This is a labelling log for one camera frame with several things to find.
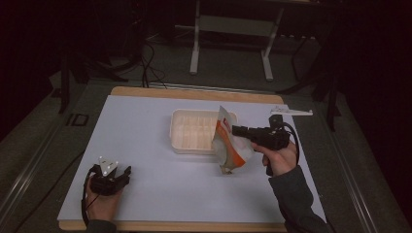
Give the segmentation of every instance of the gray floor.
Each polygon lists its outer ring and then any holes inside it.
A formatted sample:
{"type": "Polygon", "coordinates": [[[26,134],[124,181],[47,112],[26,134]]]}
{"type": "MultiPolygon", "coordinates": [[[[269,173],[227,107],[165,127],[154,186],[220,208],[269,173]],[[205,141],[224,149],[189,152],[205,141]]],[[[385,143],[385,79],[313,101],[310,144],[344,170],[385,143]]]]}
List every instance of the gray floor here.
{"type": "MultiPolygon", "coordinates": [[[[169,88],[224,88],[273,94],[296,83],[290,63],[297,41],[280,38],[270,55],[275,81],[264,79],[258,50],[218,50],[213,45],[201,48],[198,74],[189,74],[191,48],[185,40],[175,46],[154,43],[152,66],[164,72],[162,81],[169,88]]],[[[311,41],[297,57],[298,74],[311,64],[318,46],[311,41]]],[[[149,59],[151,50],[145,48],[149,59]]],[[[140,85],[142,68],[136,68],[123,77],[128,85],[140,85]]],[[[150,79],[156,77],[150,73],[150,79]]],[[[5,200],[15,179],[35,154],[42,153],[36,176],[18,198],[18,205],[2,229],[14,232],[23,219],[46,195],[62,171],[87,146],[94,125],[107,95],[116,85],[94,76],[88,85],[72,85],[73,99],[67,115],[59,116],[59,100],[51,97],[39,106],[0,144],[0,197],[5,200]],[[89,115],[87,126],[66,126],[68,114],[89,115]],[[56,133],[48,140],[48,132],[56,133]]],[[[162,88],[161,83],[153,86],[162,88]]],[[[373,158],[361,130],[349,110],[343,95],[337,108],[341,116],[335,118],[336,132],[331,133],[325,122],[326,103],[313,102],[313,86],[283,96],[292,108],[313,110],[314,116],[295,117],[301,144],[321,195],[326,215],[337,232],[412,232],[397,206],[373,158]]],[[[43,204],[23,224],[18,232],[63,232],[56,217],[76,173],[80,159],[69,167],[43,204]]]]}

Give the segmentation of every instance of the plastic container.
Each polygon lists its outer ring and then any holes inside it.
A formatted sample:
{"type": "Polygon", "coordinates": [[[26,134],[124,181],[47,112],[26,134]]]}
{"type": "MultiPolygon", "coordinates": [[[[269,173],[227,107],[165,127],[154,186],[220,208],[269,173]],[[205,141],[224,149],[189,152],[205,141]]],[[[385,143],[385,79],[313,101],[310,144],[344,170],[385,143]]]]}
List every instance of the plastic container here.
{"type": "MultiPolygon", "coordinates": [[[[170,139],[176,153],[215,154],[212,140],[215,136],[219,112],[176,110],[170,123],[170,139]]],[[[230,113],[234,122],[237,116],[230,113]]]]}

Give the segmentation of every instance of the hand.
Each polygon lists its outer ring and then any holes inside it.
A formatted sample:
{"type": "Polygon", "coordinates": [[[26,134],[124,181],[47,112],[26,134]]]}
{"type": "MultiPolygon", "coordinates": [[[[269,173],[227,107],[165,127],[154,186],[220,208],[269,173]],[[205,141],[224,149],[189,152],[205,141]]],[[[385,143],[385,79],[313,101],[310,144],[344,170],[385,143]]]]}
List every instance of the hand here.
{"type": "Polygon", "coordinates": [[[88,207],[86,210],[88,219],[112,221],[118,209],[118,204],[123,189],[111,196],[98,195],[91,191],[90,180],[91,178],[88,179],[86,190],[86,206],[88,207]]]}
{"type": "Polygon", "coordinates": [[[268,148],[252,143],[254,150],[263,153],[263,166],[270,166],[274,176],[280,176],[296,167],[296,145],[289,142],[288,146],[281,150],[270,150],[268,148]]]}

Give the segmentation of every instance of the white table leg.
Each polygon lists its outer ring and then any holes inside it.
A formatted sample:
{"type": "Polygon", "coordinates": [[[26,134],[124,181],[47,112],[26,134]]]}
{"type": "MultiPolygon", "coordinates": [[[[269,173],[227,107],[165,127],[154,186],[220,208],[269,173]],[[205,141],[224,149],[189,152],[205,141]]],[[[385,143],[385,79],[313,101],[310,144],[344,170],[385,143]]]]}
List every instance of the white table leg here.
{"type": "Polygon", "coordinates": [[[191,53],[190,74],[197,74],[197,64],[199,63],[199,19],[200,19],[200,0],[196,1],[196,18],[194,20],[194,45],[191,53]]]}
{"type": "Polygon", "coordinates": [[[279,24],[281,22],[281,18],[282,18],[284,10],[285,10],[284,8],[279,9],[279,13],[276,17],[276,21],[273,23],[273,27],[270,32],[269,43],[267,44],[266,49],[261,51],[261,60],[263,62],[264,76],[266,77],[266,80],[269,82],[273,81],[272,69],[270,67],[270,61],[269,61],[269,54],[270,54],[270,51],[272,50],[273,42],[275,41],[276,33],[278,31],[279,24]]]}

